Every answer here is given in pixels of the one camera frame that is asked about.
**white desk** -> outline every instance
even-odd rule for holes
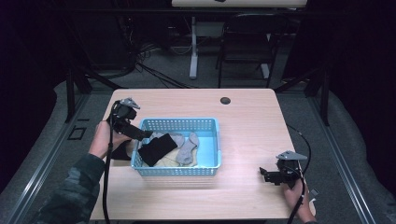
[[[220,102],[224,96],[231,99],[230,104]],[[142,177],[129,162],[113,161],[107,196],[110,219],[289,217],[282,188],[265,182],[259,172],[259,167],[276,171],[276,155],[294,150],[272,90],[118,90],[113,93],[104,119],[114,101],[127,97],[141,107],[136,110],[135,126],[150,117],[217,118],[222,165],[213,177]],[[104,219],[101,196],[91,219]]]
[[[217,2],[215,0],[172,0],[173,7],[305,7],[307,0],[226,0],[225,2]],[[192,17],[191,21],[191,66],[190,78],[197,78],[198,53],[196,41],[196,20]],[[263,72],[268,67],[262,66]]]

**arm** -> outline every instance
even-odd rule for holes
[[[283,192],[285,194],[286,202],[288,203],[288,206],[291,209],[293,209],[295,204],[297,204],[297,201],[301,196],[302,189],[303,189],[303,183],[301,182],[300,179],[296,180],[296,184],[293,189],[290,189],[288,185],[283,184]],[[308,187],[306,185],[305,185],[305,195],[304,195],[303,203],[300,205],[300,208],[297,211],[297,216],[302,223],[317,221],[314,215],[312,215],[311,210],[309,208]]]
[[[101,121],[92,140],[89,153],[68,172],[68,177],[51,194],[32,223],[88,222],[99,195],[99,181],[105,170],[103,158],[107,153],[110,127]],[[129,137],[113,133],[114,148]]]

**chair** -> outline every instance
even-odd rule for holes
[[[231,16],[222,29],[219,56],[216,68],[219,69],[218,88],[221,88],[223,63],[262,63],[269,64],[269,87],[279,40],[288,28],[289,20],[278,14],[243,13]]]

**dark jacket sleeve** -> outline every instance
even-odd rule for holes
[[[91,154],[83,156],[45,201],[31,223],[88,223],[99,195],[105,163]]]

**blue basket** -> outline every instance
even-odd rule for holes
[[[219,123],[214,118],[150,118],[142,119],[140,129],[158,133],[181,133],[186,139],[191,132],[198,135],[197,164],[192,167],[147,167],[137,150],[148,139],[135,144],[131,165],[142,176],[215,175],[221,165]]]

